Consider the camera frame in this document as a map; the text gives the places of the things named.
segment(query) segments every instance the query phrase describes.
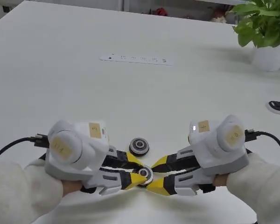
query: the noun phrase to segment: table surface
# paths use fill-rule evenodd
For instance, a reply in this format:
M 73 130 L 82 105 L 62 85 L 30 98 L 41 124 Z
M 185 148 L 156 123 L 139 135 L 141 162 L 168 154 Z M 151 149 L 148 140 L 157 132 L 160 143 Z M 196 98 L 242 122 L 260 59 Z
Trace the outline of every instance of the table surface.
M 280 100 L 280 71 L 249 64 L 230 25 L 38 2 L 23 2 L 0 20 L 0 148 L 46 134 L 59 119 L 104 119 L 110 143 L 150 143 L 141 160 L 152 165 L 188 145 L 191 119 L 238 115 L 246 128 L 280 138 L 280 115 L 265 108 Z M 174 66 L 100 61 L 109 53 L 159 56 Z M 280 164 L 266 137 L 247 147 Z M 0 157 L 23 167 L 44 153 L 22 143 Z M 110 196 L 74 193 L 37 224 L 238 224 L 255 213 L 218 188 L 195 197 L 141 189 Z

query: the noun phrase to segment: white sleeve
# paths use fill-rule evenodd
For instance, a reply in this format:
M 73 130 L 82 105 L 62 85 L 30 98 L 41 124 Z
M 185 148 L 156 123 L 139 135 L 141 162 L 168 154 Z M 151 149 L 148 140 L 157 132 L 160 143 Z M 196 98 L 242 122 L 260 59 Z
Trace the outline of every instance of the white sleeve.
M 256 212 L 259 224 L 280 224 L 280 167 L 248 156 L 250 164 L 228 176 L 227 188 Z
M 0 224 L 30 224 L 61 201 L 63 186 L 37 160 L 22 169 L 0 162 Z

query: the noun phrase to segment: metal ring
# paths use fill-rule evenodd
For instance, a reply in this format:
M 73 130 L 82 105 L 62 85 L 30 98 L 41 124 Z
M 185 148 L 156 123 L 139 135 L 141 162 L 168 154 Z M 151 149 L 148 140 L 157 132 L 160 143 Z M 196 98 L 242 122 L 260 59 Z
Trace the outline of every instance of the metal ring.
M 135 138 L 131 141 L 130 152 L 135 156 L 144 156 L 149 151 L 149 144 L 143 138 Z
M 134 169 L 132 172 L 136 174 L 140 174 L 147 178 L 147 181 L 138 185 L 138 187 L 140 188 L 146 188 L 147 185 L 149 185 L 154 180 L 154 173 L 152 169 L 147 165 L 144 165 L 141 169 Z

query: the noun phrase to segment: white robotic hand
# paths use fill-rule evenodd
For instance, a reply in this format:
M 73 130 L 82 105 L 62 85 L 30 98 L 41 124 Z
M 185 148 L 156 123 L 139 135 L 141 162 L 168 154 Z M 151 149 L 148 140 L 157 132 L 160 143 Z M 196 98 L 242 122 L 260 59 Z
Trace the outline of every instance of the white robotic hand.
M 102 168 L 143 166 L 132 154 L 109 147 L 103 121 L 70 124 L 60 120 L 49 131 L 48 141 L 45 171 L 59 180 L 82 181 L 84 192 L 102 187 L 100 194 L 106 195 L 146 181 L 139 174 Z
M 185 171 L 154 181 L 147 189 L 167 196 L 196 195 L 197 188 L 211 192 L 215 190 L 212 183 L 216 175 L 236 172 L 248 165 L 244 142 L 243 126 L 233 115 L 221 123 L 192 121 L 190 146 L 162 157 L 152 166 L 159 173 Z

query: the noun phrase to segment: label sticker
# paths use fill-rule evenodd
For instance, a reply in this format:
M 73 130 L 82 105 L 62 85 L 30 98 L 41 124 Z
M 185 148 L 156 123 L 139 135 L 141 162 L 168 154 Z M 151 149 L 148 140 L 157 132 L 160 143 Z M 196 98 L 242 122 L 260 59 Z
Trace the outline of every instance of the label sticker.
M 210 131 L 209 121 L 208 120 L 200 121 L 198 123 L 198 130 L 199 130 L 199 133 L 209 132 Z
M 101 139 L 101 128 L 98 123 L 89 123 L 90 137 Z
M 50 144 L 50 149 L 60 155 L 64 160 L 67 160 L 71 155 L 71 148 L 65 145 L 60 138 L 54 138 Z
M 226 134 L 225 140 L 229 145 L 234 146 L 243 135 L 243 130 L 239 126 L 235 125 L 233 129 Z

